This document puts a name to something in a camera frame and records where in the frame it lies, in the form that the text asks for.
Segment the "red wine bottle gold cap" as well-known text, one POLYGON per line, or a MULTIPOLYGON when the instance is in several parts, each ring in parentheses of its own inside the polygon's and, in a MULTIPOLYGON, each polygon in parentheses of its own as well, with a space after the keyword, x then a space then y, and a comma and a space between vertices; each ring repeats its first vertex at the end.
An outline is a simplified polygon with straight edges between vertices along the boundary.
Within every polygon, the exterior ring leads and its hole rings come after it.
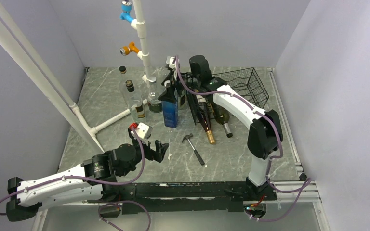
POLYGON ((193 112, 208 138, 209 144, 215 144, 210 120, 210 112, 206 99, 200 95, 192 95, 193 112))

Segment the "clear bottle white label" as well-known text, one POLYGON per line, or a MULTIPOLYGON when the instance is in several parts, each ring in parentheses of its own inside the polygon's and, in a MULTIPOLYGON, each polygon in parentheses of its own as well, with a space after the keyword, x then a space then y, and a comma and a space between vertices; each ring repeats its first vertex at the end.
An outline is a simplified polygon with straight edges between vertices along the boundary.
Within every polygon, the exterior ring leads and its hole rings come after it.
POLYGON ((133 82, 131 79, 129 79, 129 76, 126 74, 127 69, 125 66, 119 67, 120 71, 120 83, 119 83, 119 89, 122 94, 122 97, 126 104, 131 104, 133 94, 135 93, 135 88, 133 86, 133 82))

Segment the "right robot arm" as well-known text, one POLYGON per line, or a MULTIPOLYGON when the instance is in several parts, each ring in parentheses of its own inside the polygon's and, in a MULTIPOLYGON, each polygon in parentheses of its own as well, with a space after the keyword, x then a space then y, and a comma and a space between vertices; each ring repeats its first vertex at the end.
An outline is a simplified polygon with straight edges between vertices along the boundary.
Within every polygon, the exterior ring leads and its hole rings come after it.
POLYGON ((246 193, 252 200, 259 199, 270 184, 271 162, 277 158, 273 153, 282 151, 283 134, 279 114, 252 104, 225 80, 215 77, 203 55, 191 57, 189 63, 191 71, 182 73, 179 58, 167 57, 166 68, 170 73, 163 80, 166 90, 160 100, 173 103, 173 93, 177 91, 179 96, 187 97, 194 119, 201 123, 207 123, 209 108, 214 112, 224 109, 242 122, 248 129, 247 147, 253 155, 246 193))

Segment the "clear bottle dark label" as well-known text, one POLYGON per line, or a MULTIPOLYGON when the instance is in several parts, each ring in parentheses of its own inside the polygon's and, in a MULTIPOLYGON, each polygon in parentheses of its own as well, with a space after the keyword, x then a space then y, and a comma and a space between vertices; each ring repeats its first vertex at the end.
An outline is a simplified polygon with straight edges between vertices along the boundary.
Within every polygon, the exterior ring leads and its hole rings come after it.
POLYGON ((162 112, 162 101, 158 99, 161 93, 157 84, 157 79, 151 77, 147 82, 149 84, 147 96, 149 110, 153 113, 160 113, 162 112))

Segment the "green wine bottle silver cap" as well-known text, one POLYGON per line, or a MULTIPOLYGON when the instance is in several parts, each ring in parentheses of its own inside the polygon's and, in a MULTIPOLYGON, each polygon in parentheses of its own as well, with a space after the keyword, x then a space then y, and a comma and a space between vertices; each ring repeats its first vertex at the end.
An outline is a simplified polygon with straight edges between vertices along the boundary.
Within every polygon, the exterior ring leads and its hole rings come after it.
POLYGON ((228 124, 229 119, 230 119, 229 112, 226 109, 224 109, 223 107, 215 105, 213 107, 213 115, 214 115, 215 121, 218 124, 223 126, 223 129, 226 133, 226 136, 228 138, 233 137, 233 133, 231 132, 229 124, 228 124))

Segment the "blue label clear bottle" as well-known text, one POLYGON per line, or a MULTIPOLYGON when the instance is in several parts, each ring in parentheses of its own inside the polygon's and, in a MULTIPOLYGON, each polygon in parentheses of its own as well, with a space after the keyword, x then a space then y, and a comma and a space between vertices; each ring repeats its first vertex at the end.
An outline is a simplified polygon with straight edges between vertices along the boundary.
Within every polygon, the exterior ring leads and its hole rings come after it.
POLYGON ((165 102, 162 101, 162 112, 164 125, 170 128, 176 128, 178 125, 178 101, 165 102))

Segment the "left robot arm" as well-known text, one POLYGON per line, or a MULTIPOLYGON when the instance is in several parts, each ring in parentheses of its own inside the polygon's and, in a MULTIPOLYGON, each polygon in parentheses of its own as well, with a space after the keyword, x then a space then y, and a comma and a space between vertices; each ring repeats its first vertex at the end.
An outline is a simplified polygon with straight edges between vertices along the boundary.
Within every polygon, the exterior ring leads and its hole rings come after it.
POLYGON ((138 163, 145 160, 162 162, 169 147, 167 143, 155 141, 156 148, 147 140, 151 128, 141 123, 128 128, 131 144, 98 154, 83 163, 63 172, 36 180, 14 177, 8 180, 9 201, 4 215, 11 222, 23 221, 37 215, 39 211, 81 200, 113 202, 122 197, 128 184, 118 182, 118 177, 136 170, 138 163))

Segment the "clear frosted wine bottle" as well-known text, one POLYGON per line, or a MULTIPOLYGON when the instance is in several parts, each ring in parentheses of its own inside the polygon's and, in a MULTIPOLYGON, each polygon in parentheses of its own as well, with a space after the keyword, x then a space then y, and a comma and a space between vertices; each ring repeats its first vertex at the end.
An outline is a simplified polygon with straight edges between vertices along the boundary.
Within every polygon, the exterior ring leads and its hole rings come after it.
POLYGON ((178 93, 178 110, 186 107, 186 90, 177 90, 178 93))

